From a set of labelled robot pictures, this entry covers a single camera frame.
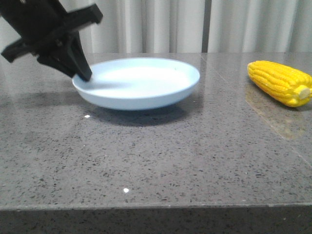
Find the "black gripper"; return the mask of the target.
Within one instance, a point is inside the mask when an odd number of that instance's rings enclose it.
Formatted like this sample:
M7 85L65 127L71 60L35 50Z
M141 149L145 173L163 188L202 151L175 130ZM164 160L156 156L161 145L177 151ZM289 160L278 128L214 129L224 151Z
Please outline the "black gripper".
M71 78L78 75L83 81L91 79L78 31L102 21L96 4L67 12L58 0L2 0L0 15L20 35L2 51L7 61L38 54L37 61L43 65Z

